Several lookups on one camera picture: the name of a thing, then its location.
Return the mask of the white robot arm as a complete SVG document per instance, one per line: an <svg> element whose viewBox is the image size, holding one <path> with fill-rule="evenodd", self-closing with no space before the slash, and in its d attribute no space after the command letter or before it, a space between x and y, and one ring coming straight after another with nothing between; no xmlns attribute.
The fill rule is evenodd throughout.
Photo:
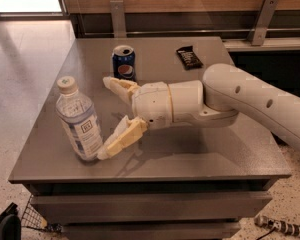
<svg viewBox="0 0 300 240"><path fill-rule="evenodd" d="M229 64L209 66L200 80L154 82L105 77L107 89L131 106L97 153L109 159L137 142L147 130L176 125L224 127L238 113L257 121L300 152L300 98Z"/></svg>

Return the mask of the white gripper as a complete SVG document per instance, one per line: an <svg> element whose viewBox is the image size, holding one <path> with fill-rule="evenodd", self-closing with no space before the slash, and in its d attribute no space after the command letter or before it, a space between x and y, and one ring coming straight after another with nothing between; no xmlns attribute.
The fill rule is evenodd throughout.
<svg viewBox="0 0 300 240"><path fill-rule="evenodd" d="M172 101L166 83L156 82L139 86L136 82L104 77L107 89L124 103L131 105L134 119L124 116L112 135L97 151L99 160L106 160L137 142L145 131L168 128L172 124Z"/></svg>

